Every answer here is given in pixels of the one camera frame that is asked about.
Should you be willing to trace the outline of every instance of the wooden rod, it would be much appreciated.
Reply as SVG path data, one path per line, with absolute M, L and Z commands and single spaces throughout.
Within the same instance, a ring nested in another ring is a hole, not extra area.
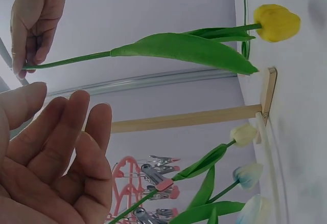
M 259 111 L 262 111 L 262 106 L 260 104 L 239 106 L 220 110 L 200 111 L 197 113 L 113 122 L 111 127 L 111 133 L 135 132 L 163 128 L 177 128 L 184 126 L 249 119 L 255 118 L 255 114 Z

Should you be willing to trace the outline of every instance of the green leaf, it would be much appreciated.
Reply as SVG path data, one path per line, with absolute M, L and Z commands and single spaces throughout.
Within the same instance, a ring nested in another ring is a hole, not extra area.
M 176 174 L 172 180 L 176 182 L 186 178 L 193 178 L 199 174 L 202 174 L 225 155 L 227 148 L 228 146 L 226 144 L 220 144 L 209 153 L 207 153 L 199 161 Z
M 219 37 L 219 35 L 216 35 L 215 32 L 222 30 L 222 29 L 225 29 L 225 28 L 203 28 L 203 29 L 198 29 L 198 30 L 194 30 L 194 31 L 183 32 L 183 34 L 212 39 L 212 38 Z
M 179 59 L 246 75 L 258 71 L 244 56 L 222 43 L 178 33 L 160 33 L 145 37 L 133 44 L 111 50 L 110 56 Z
M 195 31 L 184 32 L 184 34 L 199 36 L 206 39 L 214 39 L 220 37 L 229 37 L 229 36 L 250 36 L 245 30 L 239 29 L 240 27 L 231 27 L 231 28 L 204 28 Z
M 172 219 L 169 224 L 191 224 L 202 220 L 209 219 L 214 208 L 217 210 L 217 216 L 227 215 L 230 213 L 239 212 L 244 207 L 244 203 L 221 201 L 208 205 L 201 205 L 199 207 L 186 210 Z
M 218 215 L 217 215 L 217 208 L 214 208 L 211 212 L 211 216 L 207 224 L 218 224 Z
M 204 205 L 211 197 L 215 187 L 215 166 L 213 165 L 200 187 L 200 190 L 197 192 L 192 202 L 188 206 L 188 210 L 200 205 Z
M 255 36 L 226 36 L 213 38 L 212 41 L 227 42 L 227 41 L 249 41 L 255 39 Z

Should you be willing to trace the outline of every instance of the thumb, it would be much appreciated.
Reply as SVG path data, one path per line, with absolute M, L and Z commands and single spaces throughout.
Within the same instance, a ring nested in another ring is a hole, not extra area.
M 46 85 L 36 82 L 0 94 L 0 168 L 6 155 L 10 130 L 28 121 L 43 106 Z

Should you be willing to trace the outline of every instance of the artificial flower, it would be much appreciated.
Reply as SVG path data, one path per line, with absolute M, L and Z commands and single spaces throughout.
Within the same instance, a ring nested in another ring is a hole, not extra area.
M 245 123 L 230 131 L 230 139 L 235 140 L 237 146 L 247 146 L 253 141 L 256 133 L 256 128 L 249 123 Z
M 267 224 L 270 211 L 270 200 L 260 195 L 255 195 L 241 210 L 236 224 Z
M 252 163 L 235 169 L 233 179 L 238 181 L 243 189 L 250 190 L 258 183 L 262 172 L 263 165 Z
M 253 18 L 256 24 L 262 26 L 256 32 L 268 42 L 286 40 L 300 30 L 300 17 L 280 5 L 262 5 L 254 11 Z

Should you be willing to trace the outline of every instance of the hand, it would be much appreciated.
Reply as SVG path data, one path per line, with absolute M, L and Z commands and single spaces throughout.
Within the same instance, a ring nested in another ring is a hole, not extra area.
M 9 143 L 9 131 L 40 110 L 45 95 L 44 83 L 0 94 L 0 223 L 102 224 L 112 201 L 111 108 L 95 106 L 81 132 L 89 94 L 56 98 Z
M 64 4 L 65 0 L 15 0 L 10 31 L 13 70 L 19 78 L 26 76 L 26 71 L 22 70 L 25 64 L 44 62 L 50 51 Z

